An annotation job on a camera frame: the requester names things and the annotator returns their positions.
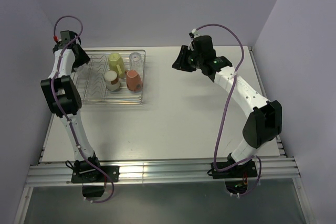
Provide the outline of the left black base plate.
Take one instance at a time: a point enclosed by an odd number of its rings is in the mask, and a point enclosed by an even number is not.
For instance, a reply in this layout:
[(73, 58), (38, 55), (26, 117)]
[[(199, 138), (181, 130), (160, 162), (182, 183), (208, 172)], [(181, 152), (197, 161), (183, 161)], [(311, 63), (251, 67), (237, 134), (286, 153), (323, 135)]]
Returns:
[[(106, 173), (113, 182), (117, 182), (119, 179), (119, 166), (102, 166), (100, 169)], [(90, 168), (85, 172), (73, 172), (71, 177), (71, 183), (73, 184), (85, 184), (85, 183), (106, 183), (109, 180), (100, 171), (94, 168)]]

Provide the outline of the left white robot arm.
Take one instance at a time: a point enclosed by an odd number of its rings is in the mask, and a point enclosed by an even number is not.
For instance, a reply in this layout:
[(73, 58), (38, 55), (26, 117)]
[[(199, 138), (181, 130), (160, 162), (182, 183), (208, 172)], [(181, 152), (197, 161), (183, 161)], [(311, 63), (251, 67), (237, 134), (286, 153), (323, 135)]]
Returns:
[(63, 51), (58, 42), (53, 53), (55, 62), (49, 77), (40, 82), (50, 111), (60, 118), (69, 136), (75, 161), (66, 161), (72, 170), (72, 183), (96, 182), (102, 177), (102, 168), (83, 128), (80, 109), (82, 101), (71, 74), (76, 67), (87, 64), (90, 59), (77, 43)]

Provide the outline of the pale yellow plastic mug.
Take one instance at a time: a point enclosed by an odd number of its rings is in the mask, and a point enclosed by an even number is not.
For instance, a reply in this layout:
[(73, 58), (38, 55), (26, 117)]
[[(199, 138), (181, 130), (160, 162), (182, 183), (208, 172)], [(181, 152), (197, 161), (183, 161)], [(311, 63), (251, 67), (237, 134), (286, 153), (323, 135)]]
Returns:
[(112, 53), (108, 56), (109, 68), (115, 71), (119, 78), (125, 78), (125, 65), (119, 53)]

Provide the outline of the aluminium rail frame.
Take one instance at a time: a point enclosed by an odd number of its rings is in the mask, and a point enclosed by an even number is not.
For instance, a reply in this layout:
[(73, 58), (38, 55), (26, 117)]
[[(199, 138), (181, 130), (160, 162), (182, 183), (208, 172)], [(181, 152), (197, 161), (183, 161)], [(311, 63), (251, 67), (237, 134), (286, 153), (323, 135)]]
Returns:
[[(108, 52), (145, 53), (144, 88), (141, 104), (85, 103), (81, 118), (91, 146), (102, 165), (120, 167), (119, 184), (204, 182), (213, 159), (218, 128), (227, 92), (200, 72), (173, 70), (180, 46), (86, 48), (98, 57)], [(223, 161), (243, 139), (244, 112), (230, 101), (218, 151)], [(29, 169), (25, 186), (70, 186), (73, 151), (65, 127), (52, 116), (42, 158)], [(280, 139), (258, 152), (262, 179), (300, 177), (293, 157), (286, 157)]]

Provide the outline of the pink patterned ceramic mug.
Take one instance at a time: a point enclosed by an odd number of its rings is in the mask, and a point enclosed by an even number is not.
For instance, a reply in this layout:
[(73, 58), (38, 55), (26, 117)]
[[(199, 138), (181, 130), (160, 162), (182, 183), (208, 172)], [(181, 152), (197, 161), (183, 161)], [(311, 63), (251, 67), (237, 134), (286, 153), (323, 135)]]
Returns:
[(136, 70), (128, 70), (125, 73), (127, 88), (132, 92), (138, 92), (142, 89), (142, 80)]

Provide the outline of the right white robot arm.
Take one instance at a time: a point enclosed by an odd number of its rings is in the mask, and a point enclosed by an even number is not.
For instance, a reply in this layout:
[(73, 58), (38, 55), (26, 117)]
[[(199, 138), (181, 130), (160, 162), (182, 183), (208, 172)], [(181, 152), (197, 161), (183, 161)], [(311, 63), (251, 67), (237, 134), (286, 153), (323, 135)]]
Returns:
[(228, 155), (225, 167), (219, 168), (217, 160), (213, 160), (215, 171), (240, 176), (245, 171), (245, 164), (255, 158), (257, 151), (281, 133), (282, 106), (253, 89), (226, 57), (218, 57), (211, 36), (190, 34), (190, 37), (190, 45), (181, 47), (172, 68), (186, 72), (199, 69), (227, 91), (227, 99), (234, 100), (244, 112), (247, 121), (243, 128), (243, 140)]

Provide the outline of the small clear plastic glass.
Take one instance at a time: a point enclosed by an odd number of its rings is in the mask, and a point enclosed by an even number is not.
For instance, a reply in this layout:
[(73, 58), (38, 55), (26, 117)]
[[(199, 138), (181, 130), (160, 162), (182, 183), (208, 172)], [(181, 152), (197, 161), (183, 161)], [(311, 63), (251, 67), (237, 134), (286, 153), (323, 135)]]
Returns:
[(80, 81), (87, 81), (90, 77), (90, 68), (85, 65), (77, 69), (77, 76)]

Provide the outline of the brown metal-lined cup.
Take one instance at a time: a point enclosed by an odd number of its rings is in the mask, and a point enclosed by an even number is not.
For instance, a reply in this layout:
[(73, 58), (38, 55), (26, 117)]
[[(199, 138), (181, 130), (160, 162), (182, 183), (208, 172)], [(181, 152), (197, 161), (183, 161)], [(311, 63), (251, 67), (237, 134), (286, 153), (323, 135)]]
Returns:
[(106, 83), (106, 88), (110, 91), (117, 91), (120, 88), (120, 80), (118, 74), (109, 70), (104, 74), (104, 80)]

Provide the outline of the large clear plastic tumbler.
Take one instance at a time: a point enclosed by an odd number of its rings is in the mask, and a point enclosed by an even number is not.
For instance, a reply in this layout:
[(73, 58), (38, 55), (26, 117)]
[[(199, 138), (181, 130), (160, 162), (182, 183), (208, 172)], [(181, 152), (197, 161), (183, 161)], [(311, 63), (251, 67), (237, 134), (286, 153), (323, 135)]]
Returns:
[(131, 70), (140, 72), (143, 70), (144, 61), (140, 53), (133, 52), (129, 55), (129, 66)]

